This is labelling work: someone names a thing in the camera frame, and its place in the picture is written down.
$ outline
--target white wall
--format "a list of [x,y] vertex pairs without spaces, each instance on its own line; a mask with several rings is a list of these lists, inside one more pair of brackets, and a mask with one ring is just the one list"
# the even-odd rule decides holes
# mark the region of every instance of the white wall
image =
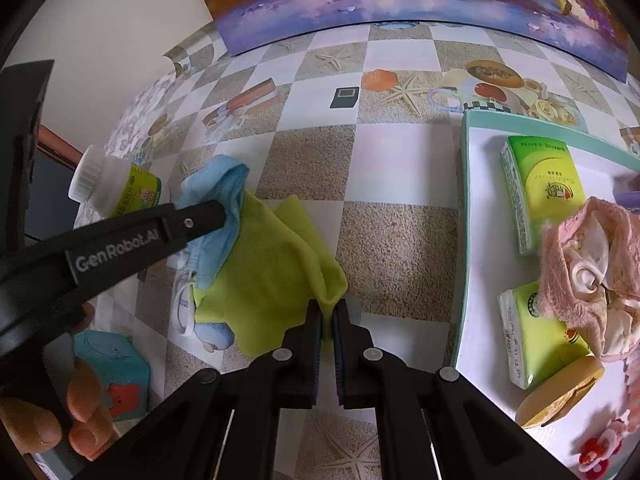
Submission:
[[42,123],[82,151],[108,140],[127,104],[172,70],[162,54],[210,20],[203,0],[47,0],[6,64],[56,60]]

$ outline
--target purple object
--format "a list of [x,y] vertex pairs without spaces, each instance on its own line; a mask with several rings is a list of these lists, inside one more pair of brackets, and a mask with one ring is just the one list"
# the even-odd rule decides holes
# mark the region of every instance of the purple object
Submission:
[[613,193],[616,203],[634,214],[640,215],[640,191]]

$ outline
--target bottle label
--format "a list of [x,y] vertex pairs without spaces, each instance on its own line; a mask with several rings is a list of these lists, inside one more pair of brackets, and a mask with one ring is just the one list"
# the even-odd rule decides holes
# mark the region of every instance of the bottle label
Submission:
[[132,164],[127,184],[111,217],[156,206],[161,192],[162,181],[158,177]]

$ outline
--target finger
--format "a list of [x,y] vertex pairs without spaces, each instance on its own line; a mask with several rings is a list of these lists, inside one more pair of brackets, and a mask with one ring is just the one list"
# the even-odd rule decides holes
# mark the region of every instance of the finger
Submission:
[[21,454],[42,453],[62,438],[53,413],[15,397],[0,399],[0,419]]
[[98,450],[96,451],[94,454],[87,456],[87,458],[89,460],[91,460],[92,462],[98,458],[102,453],[104,453],[105,451],[107,451],[111,446],[113,446],[114,442],[116,442],[116,440],[118,439],[118,436],[115,434],[114,431],[111,431],[111,436],[109,437],[109,439],[107,440],[107,442]]
[[84,319],[82,322],[76,327],[74,330],[74,334],[78,332],[82,332],[82,330],[86,330],[91,325],[91,322],[94,320],[95,309],[91,303],[83,303],[82,309],[84,310]]
[[76,453],[85,457],[95,456],[113,434],[111,415],[106,406],[98,406],[91,418],[76,422],[69,431],[69,442]]
[[87,422],[102,403],[102,386],[93,369],[78,359],[66,388],[66,405],[75,420]]

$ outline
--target green tissue pack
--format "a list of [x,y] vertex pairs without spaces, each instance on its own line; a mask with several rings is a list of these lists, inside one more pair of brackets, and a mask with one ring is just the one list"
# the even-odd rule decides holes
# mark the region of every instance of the green tissue pack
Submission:
[[532,254],[545,221],[558,224],[584,204],[580,178],[560,140],[510,136],[500,159],[516,213],[520,254]]
[[538,313],[538,282],[498,298],[509,359],[509,378],[527,390],[576,359],[590,354],[587,343],[564,322]]

